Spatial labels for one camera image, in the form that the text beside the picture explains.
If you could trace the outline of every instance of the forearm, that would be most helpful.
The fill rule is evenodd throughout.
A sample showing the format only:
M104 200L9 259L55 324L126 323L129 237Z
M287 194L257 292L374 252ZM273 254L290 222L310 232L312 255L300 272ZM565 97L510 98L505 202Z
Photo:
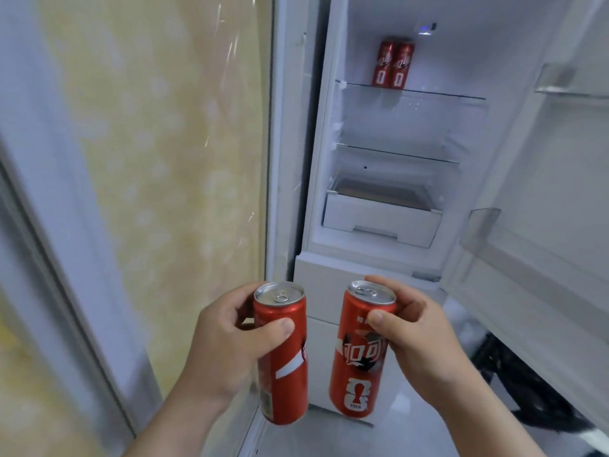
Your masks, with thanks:
M437 409L461 457L544 456L473 366Z
M224 403L200 397L178 381L123 457L198 457L225 408Z

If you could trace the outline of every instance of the hand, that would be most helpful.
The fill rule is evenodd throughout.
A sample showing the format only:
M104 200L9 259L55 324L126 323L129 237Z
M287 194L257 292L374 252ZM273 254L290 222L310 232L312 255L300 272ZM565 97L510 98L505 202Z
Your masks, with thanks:
M245 318L253 317L252 294L263 283L231 290L201 311L178 388L224 410L254 363L292 334L294 322L289 318L254 330L243 325Z
M374 275L365 279L389 287L398 297L395 315L373 310L368 323L389 340L416 392L438 409L454 393L455 385L475 370L444 310L426 294L396 280Z

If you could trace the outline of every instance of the barcode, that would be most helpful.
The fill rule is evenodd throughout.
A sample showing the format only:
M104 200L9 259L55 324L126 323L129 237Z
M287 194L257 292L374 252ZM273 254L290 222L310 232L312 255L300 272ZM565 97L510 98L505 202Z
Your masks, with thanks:
M260 390L260 409L263 415L273 420L273 399L268 391Z

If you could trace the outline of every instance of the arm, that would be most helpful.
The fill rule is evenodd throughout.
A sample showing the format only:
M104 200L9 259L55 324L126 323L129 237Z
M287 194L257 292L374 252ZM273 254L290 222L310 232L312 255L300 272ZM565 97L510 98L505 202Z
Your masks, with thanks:
M380 276L366 280L398 297L395 315L370 311L404 375L448 427L462 457L543 457L544 453L469 361L442 307L427 295Z
M241 330L262 283L232 290L201 311L187 361L163 406L123 457L198 457L217 418L246 383L258 358L293 332L291 319Z

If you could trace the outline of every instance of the soda can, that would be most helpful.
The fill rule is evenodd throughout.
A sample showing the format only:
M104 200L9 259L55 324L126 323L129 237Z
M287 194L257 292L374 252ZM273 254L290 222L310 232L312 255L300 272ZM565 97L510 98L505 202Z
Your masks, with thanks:
M260 408L267 420L287 425L302 417L309 405L306 354L306 297L292 282L270 282L254 292L254 325L289 317L290 337L258 360Z
M391 66L390 88L404 89L414 51L415 44L412 41L406 41L397 46Z
M395 42L391 39L383 40L381 42L377 56L375 76L372 78L372 86L377 86L379 88L389 87L394 46Z
M395 300L395 293L373 282L354 281L345 291L330 378L330 399L348 417L361 419L375 408L387 339L377 334L366 320L372 309L395 313Z

